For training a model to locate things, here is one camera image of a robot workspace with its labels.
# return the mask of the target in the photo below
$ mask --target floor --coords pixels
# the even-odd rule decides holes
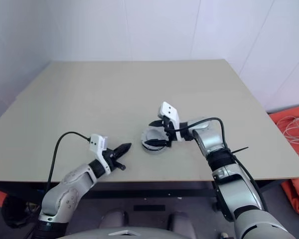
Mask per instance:
[[[299,239],[299,215],[293,211],[280,186],[264,193],[270,213],[278,219],[286,229]],[[220,232],[234,236],[233,223],[227,222],[221,212],[212,210],[212,198],[147,198],[147,199],[86,199],[80,202],[67,233],[94,229],[101,217],[108,210],[121,208],[128,212],[130,226],[146,226],[165,229],[168,215],[174,211],[188,213],[199,239],[216,239]],[[135,212],[134,205],[165,205],[163,212]],[[32,227],[10,229],[4,224],[0,214],[0,239],[23,238]]]

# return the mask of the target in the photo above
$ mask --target table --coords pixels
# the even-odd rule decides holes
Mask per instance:
[[[116,170],[100,181],[211,181],[195,142],[146,153],[142,131],[161,102],[181,121],[219,117],[228,146],[256,180],[299,178],[299,157],[225,60],[174,62],[53,62],[0,118],[0,181],[45,182],[59,136],[66,131],[107,135],[109,148],[131,142]],[[88,143],[66,136],[52,181],[94,159]]]

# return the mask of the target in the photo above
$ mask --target orange bag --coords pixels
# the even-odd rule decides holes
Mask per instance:
[[[286,130],[289,122],[293,120],[293,118],[289,118],[288,116],[293,116],[299,118],[299,107],[291,108],[285,111],[281,111],[278,113],[270,114],[271,119],[277,124],[279,122],[278,128],[284,132]],[[291,143],[291,146],[294,148],[296,153],[299,155],[299,144]],[[291,205],[299,214],[299,178],[291,179],[284,183],[282,183],[282,188],[285,191]]]

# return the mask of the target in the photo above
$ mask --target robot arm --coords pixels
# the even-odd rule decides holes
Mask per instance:
[[[158,117],[161,120],[150,126],[164,127],[168,140],[150,139],[144,144],[154,147],[171,147],[172,141],[195,140],[212,170],[217,201],[228,221],[235,222],[237,239],[294,239],[268,212],[264,211],[257,185],[253,185],[247,172],[227,147],[222,121],[218,118],[192,120],[179,123],[177,110],[163,102]],[[222,136],[210,125],[219,120]]]
[[[32,238],[54,239],[64,236],[81,198],[97,183],[97,178],[110,174],[115,168],[125,169],[125,166],[116,160],[124,155],[131,145],[125,143],[111,150],[107,148],[107,137],[91,135],[90,150],[95,153],[96,159],[68,173],[57,186],[45,194]]]

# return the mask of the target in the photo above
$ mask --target white wall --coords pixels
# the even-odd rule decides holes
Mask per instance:
[[[48,64],[47,3],[0,0],[0,116]]]
[[[218,58],[265,109],[299,104],[299,0],[0,0],[0,115],[49,59]]]

